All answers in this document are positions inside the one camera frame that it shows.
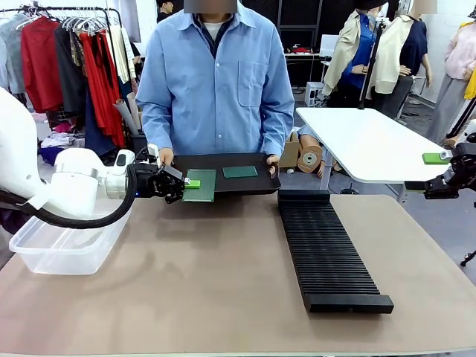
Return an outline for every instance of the cardboard tube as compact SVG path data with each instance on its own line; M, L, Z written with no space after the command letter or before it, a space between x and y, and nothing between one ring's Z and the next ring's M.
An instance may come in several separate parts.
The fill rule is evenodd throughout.
M139 120L139 108L135 102L135 93L129 93L127 95L127 101L129 102L129 108L131 109L132 119L138 129L142 129L141 121Z
M120 115L122 115L122 118L126 122L127 127L131 131L133 135L139 135L139 131L137 126L135 125L134 119L132 119L131 112L127 108L126 102L122 99L118 99L116 101L116 104L114 104L114 107L120 112Z

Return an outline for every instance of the coat hanger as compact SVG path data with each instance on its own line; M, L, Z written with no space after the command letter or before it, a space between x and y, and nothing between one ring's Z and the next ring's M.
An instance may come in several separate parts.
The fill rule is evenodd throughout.
M31 19L29 19L26 22L21 23L16 27L16 30L20 30L20 28L23 28L25 25L30 24L31 22L35 22L37 19L39 19L41 16L37 16L36 9L32 10L31 7L28 9L28 12L31 14Z

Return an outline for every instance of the shirt collar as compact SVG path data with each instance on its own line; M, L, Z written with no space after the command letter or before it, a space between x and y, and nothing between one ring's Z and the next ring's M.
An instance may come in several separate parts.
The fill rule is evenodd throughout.
M241 22L244 25L250 27L250 28L255 28L255 24L251 16L249 15L246 7L241 5L241 3L238 1L238 13L234 14L234 21L235 22ZM195 14L193 13L182 13L181 17L181 24L178 27L179 31L183 31L188 29L191 25L195 23Z

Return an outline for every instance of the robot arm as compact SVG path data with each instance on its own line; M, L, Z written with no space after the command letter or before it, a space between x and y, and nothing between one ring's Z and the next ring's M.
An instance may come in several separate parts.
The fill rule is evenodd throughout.
M461 143L441 154L451 159L451 167L441 176L425 183L426 199L457 199L465 188L476 191L476 145Z
M131 208L136 197L165 197L173 203L183 196L186 179L172 167L158 166L158 149L150 145L147 161L135 164L135 154L121 150L113 167L105 167L89 149L62 151L51 183L39 177L36 125L28 110L0 89L0 202L67 228L110 225ZM88 220L97 197L123 199L102 219Z

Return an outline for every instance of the hand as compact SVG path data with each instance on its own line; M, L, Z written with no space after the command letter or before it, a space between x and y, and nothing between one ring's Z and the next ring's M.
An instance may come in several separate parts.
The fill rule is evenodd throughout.
M402 77L409 76L411 74L411 70L408 67L405 67L404 65L400 66L400 75Z
M467 68L464 71L464 80L470 80L472 75L473 75L473 71Z
M433 74L431 72L426 72L426 88L430 88L433 84Z
M367 74L369 68L366 65L355 65L352 68L352 73L354 74Z
M166 164L167 166L172 165L173 161L173 150L169 147L160 149L158 152L158 157L161 159L161 164Z
M270 166L269 173L271 173L271 176L273 176L276 173L276 167L272 166L272 164L279 164L280 158L278 158L276 155L270 155L268 160L266 160L266 163Z

